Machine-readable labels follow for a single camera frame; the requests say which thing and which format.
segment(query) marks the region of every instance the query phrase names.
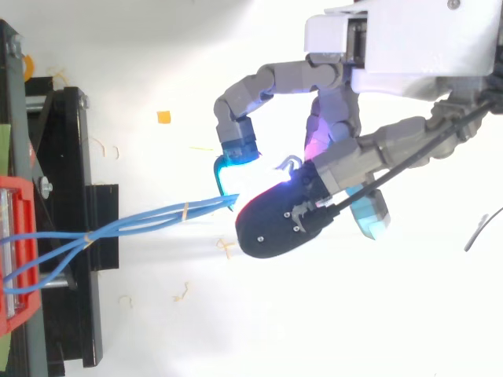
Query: metal rod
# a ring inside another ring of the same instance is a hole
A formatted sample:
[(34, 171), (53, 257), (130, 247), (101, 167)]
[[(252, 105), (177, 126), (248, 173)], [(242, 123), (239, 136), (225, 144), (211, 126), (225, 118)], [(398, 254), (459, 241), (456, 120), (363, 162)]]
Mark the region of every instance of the metal rod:
[(26, 112), (41, 112), (46, 96), (26, 97)]
[[(40, 274), (40, 280), (43, 280), (47, 277), (46, 273)], [(44, 286), (46, 288), (66, 288), (68, 287), (68, 282), (66, 280), (66, 276), (63, 273), (60, 273), (56, 278)]]

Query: robotic hand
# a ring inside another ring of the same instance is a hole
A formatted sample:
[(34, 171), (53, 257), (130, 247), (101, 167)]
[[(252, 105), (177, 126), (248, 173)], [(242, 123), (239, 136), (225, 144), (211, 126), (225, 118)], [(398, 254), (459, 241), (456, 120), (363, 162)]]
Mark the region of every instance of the robotic hand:
[[(237, 217), (243, 251), (283, 254), (346, 207), (366, 236), (385, 228), (389, 213), (377, 188), (409, 167), (450, 156), (477, 134), (488, 111), (503, 113), (503, 68), (494, 69), (500, 15), (501, 0), (367, 0), (328, 9), (307, 21), (306, 60), (265, 65), (231, 86), (215, 104), (227, 164), (259, 157), (247, 115), (274, 94), (318, 91), (306, 162)], [(360, 136), (358, 93), (365, 91), (426, 101), (450, 95), (435, 102), (428, 120), (404, 119)], [(383, 169), (389, 172), (374, 180)], [(323, 205), (344, 190), (348, 199)]]

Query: blue wire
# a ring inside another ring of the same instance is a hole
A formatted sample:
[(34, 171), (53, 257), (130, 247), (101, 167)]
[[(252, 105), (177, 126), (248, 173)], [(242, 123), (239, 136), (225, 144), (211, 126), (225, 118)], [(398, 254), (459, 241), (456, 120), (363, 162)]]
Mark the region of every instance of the blue wire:
[[(203, 207), (203, 208), (195, 209), (195, 211), (199, 211), (199, 212), (192, 213), (192, 214), (187, 213), (187, 220), (189, 220), (190, 218), (197, 218), (197, 217), (203, 216), (205, 214), (210, 214), (211, 212), (214, 212), (217, 209), (225, 208), (225, 207), (227, 207), (227, 203), (223, 202), (223, 203), (220, 203), (220, 204), (215, 204), (213, 206), (208, 206), (208, 207)], [(179, 223), (181, 221), (182, 221), (182, 216), (180, 215), (180, 216), (178, 216), (178, 218), (171, 219), (170, 221), (166, 221), (166, 222), (164, 222), (162, 224), (150, 226), (149, 230), (135, 229), (135, 230), (129, 231), (129, 232), (131, 232), (131, 234), (140, 234), (140, 233), (143, 233), (143, 232), (151, 232), (153, 230), (158, 230), (158, 229), (166, 228), (166, 227), (168, 227), (170, 225), (177, 224), (177, 223)], [(72, 251), (70, 251), (70, 253), (68, 253), (68, 255), (66, 257), (64, 257), (64, 259), (61, 261), (61, 263), (58, 265), (58, 267), (55, 268), (55, 270), (52, 271), (52, 273), (50, 273), (48, 276), (46, 276), (43, 280), (40, 280), (37, 284), (31, 285), (30, 287), (25, 287), (25, 288), (4, 288), (4, 292), (7, 293), (7, 294), (11, 294), (11, 295), (22, 295), (22, 294), (30, 293), (30, 292), (33, 292), (33, 291), (37, 291), (38, 289), (42, 289), (47, 283), (49, 283), (50, 281), (54, 280), (54, 278), (56, 278), (56, 276), (61, 271), (63, 271), (63, 269), (67, 266), (67, 264), (80, 251), (84, 250), (84, 248), (86, 248), (86, 246), (87, 246), (87, 242), (84, 240), (83, 244), (81, 244), (81, 245), (79, 245), (77, 247), (74, 247), (72, 249)], [(42, 258), (43, 258), (43, 256), (40, 257), (40, 258), (37, 258), (37, 259), (35, 259), (35, 260), (33, 260), (33, 261), (29, 262), (29, 263), (27, 263), (26, 265), (24, 265), (23, 267), (21, 267), (20, 269), (18, 269), (16, 271), (16, 273), (22, 273), (22, 272), (26, 271), (27, 269), (30, 269), (34, 265), (38, 265), (40, 263), (40, 261), (42, 260)], [(14, 275), (14, 273), (11, 273), (11, 274), (7, 275), (6, 278), (4, 279), (4, 282), (5, 282), (5, 280), (9, 281), (9, 280), (11, 280), (11, 278), (14, 278), (14, 276), (11, 276), (11, 275)]]
[[(237, 199), (237, 195), (234, 196), (221, 196), (217, 197), (214, 199), (208, 199), (208, 200), (202, 200), (200, 202), (192, 202), (188, 203), (188, 207), (196, 207), (193, 209), (190, 209), (187, 211), (187, 220), (190, 218), (196, 218), (205, 214), (209, 214), (219, 208), (223, 207), (228, 207), (229, 203), (235, 202)], [(114, 221), (113, 223), (110, 223), (100, 229), (98, 229), (95, 232), (92, 232), (89, 236), (89, 240), (97, 240), (101, 237), (115, 237), (115, 236), (129, 236), (129, 235), (134, 235), (134, 234), (140, 234), (144, 232), (151, 232), (154, 230), (166, 228), (170, 225), (177, 224), (181, 222), (182, 220), (182, 214), (181, 213), (171, 213), (171, 214), (163, 214), (165, 212), (172, 212), (174, 210), (180, 210), (183, 207), (185, 207), (185, 203), (180, 203), (174, 206), (168, 206), (168, 207), (163, 207), (158, 210), (151, 210), (147, 211), (141, 214), (136, 214), (133, 216), (129, 216), (127, 218), (123, 218), (117, 221)], [(130, 228), (130, 227), (135, 227), (139, 225), (144, 225), (144, 224), (149, 224), (153, 222), (159, 222), (163, 221), (160, 224), (157, 225), (151, 225), (147, 227), (142, 227), (139, 229), (131, 229), (131, 230), (124, 230), (120, 231), (119, 229), (121, 228)], [(16, 271), (10, 273), (9, 275), (5, 276), (3, 281), (4, 283), (10, 281), (11, 279), (19, 276), (21, 273), (24, 271), (42, 263), (45, 262), (51, 258), (54, 258), (58, 256), (59, 254), (64, 253), (65, 251), (70, 251), (68, 255), (61, 261), (59, 266), (52, 271), (50, 275), (48, 275), (46, 278), (41, 280), (38, 284), (30, 286), (30, 287), (25, 287), (25, 288), (4, 288), (4, 292), (7, 294), (24, 294), (24, 293), (29, 293), (32, 291), (36, 291), (42, 287), (44, 287), (47, 283), (49, 283), (51, 280), (53, 280), (61, 271), (63, 271), (64, 267), (82, 250), (84, 250), (88, 246), (88, 241), (84, 239), (84, 236), (87, 235), (88, 233), (67, 233), (67, 232), (39, 232), (39, 233), (27, 233), (27, 234), (21, 234), (21, 235), (15, 235), (11, 237), (7, 237), (5, 239), (0, 240), (0, 244), (6, 243), (6, 242), (12, 242), (14, 240), (26, 240), (26, 239), (33, 239), (33, 238), (61, 238), (61, 239), (75, 239), (74, 241), (65, 244), (64, 246), (61, 246), (57, 248), (56, 250), (51, 251), (50, 253), (47, 253), (43, 255), (42, 257), (39, 257), (35, 259), (34, 261), (31, 261), (23, 266), (21, 266), (19, 269)]]

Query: black wire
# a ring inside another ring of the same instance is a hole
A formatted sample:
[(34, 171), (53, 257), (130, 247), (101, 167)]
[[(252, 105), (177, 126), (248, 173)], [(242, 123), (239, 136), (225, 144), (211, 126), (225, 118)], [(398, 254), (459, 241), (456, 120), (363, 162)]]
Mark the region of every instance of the black wire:
[(453, 136), (460, 130), (462, 130), (464, 127), (466, 127), (468, 124), (471, 122), (484, 117), (488, 111), (494, 106), (492, 103), (487, 103), (470, 114), (464, 116), (463, 118), (456, 120), (453, 122), (453, 124), (445, 129), (442, 133), (440, 133), (436, 138), (431, 140), (429, 143), (427, 143), (423, 148), (421, 148), (419, 151), (411, 155), (408, 159), (405, 161), (399, 163), (396, 167), (388, 171), (385, 175), (383, 175), (381, 178), (377, 178), (374, 182), (368, 184), (364, 188), (362, 188), (360, 191), (356, 192), (355, 194), (351, 195), (349, 198), (343, 200), (339, 204), (331, 205), (327, 209), (329, 211), (329, 214), (332, 217), (335, 217), (339, 215), (339, 213), (345, 209), (348, 208), (352, 203), (363, 199), (366, 197), (368, 194), (372, 193), (373, 190), (378, 189), (381, 185), (384, 183), (390, 181), (392, 178), (396, 177), (399, 175), (401, 172), (404, 170), (408, 169), (411, 167), (414, 163), (417, 163), (418, 161), (422, 160), (424, 157), (428, 156), (428, 154), (433, 151), (435, 148), (437, 148), (439, 145), (441, 145), (445, 140), (447, 140), (449, 137)]
[(493, 220), (496, 216), (498, 216), (501, 212), (503, 212), (503, 208), (499, 209), (495, 214), (493, 214), (489, 220), (487, 220), (486, 222), (483, 223), (482, 226), (480, 226), (477, 231), (473, 234), (472, 238), (468, 241), (468, 243), (466, 244), (466, 246), (464, 247), (464, 251), (468, 252), (474, 242), (477, 240), (477, 237), (480, 236), (480, 233), (482, 233), (482, 231), (484, 230), (484, 228), (486, 228), (487, 224), (489, 224), (491, 222), (491, 220)]

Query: white table surface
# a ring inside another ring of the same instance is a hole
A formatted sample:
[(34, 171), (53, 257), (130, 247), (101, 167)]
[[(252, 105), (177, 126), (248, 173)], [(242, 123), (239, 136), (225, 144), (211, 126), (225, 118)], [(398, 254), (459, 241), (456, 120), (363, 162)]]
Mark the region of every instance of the white table surface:
[[(90, 142), (93, 182), (119, 184), (125, 216), (216, 196), (215, 99), (263, 64), (302, 60), (305, 20), (336, 5), (0, 0), (0, 17), (25, 37), (35, 75), (63, 71), (89, 95), (90, 134), (107, 151)], [(278, 97), (253, 115), (263, 155), (302, 154), (312, 98)], [(363, 95), (364, 132), (430, 107)], [(171, 124), (157, 123), (163, 110)], [(225, 210), (121, 239), (120, 269), (100, 273), (105, 356), (87, 370), (66, 363), (67, 376), (503, 375), (503, 218), (463, 252), (503, 206), (502, 122), (488, 116), (454, 156), (383, 187), (392, 225), (379, 242), (347, 211), (268, 261), (215, 246), (236, 241)]]

